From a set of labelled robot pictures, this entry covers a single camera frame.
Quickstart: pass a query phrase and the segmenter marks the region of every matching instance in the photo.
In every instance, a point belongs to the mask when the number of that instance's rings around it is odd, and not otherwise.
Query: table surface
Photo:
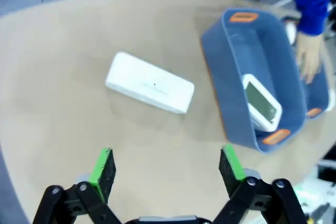
[[[227,141],[200,36],[223,10],[238,6],[288,14],[243,0],[66,0],[0,19],[1,148],[30,220],[46,187],[69,188],[92,171],[104,147],[113,148],[117,166],[109,206],[122,221],[216,216],[228,200],[218,171]],[[188,113],[108,90],[118,51],[193,82]],[[266,182],[284,177],[295,184],[332,146],[335,120],[333,110],[307,122],[270,155],[235,149]]]

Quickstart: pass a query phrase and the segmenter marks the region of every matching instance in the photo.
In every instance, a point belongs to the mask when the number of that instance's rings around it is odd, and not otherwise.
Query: orange handle
[[[257,19],[259,14],[257,13],[235,13],[229,19],[230,22],[252,22]]]
[[[290,130],[281,129],[263,140],[264,144],[277,144],[290,134]]]
[[[314,108],[314,109],[311,109],[310,111],[308,111],[308,116],[310,118],[313,118],[314,116],[316,116],[317,114],[321,113],[321,109],[320,108]]]

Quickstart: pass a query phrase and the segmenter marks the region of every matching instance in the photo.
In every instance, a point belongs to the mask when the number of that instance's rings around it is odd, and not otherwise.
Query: white rectangular box
[[[185,114],[194,85],[126,52],[116,54],[106,86],[129,97],[178,114]]]

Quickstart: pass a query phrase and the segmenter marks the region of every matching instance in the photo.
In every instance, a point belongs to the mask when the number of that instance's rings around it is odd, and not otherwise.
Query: beige glove
[[[322,35],[310,36],[302,32],[297,34],[297,63],[300,67],[301,77],[306,83],[313,81],[314,75],[320,71],[320,45]]]

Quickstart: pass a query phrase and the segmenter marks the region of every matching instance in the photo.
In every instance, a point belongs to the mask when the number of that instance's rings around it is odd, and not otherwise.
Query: digital device
[[[280,103],[252,74],[243,75],[243,87],[255,129],[275,131],[282,115]]]
[[[194,85],[126,52],[114,57],[106,86],[139,101],[178,114],[185,114]]]

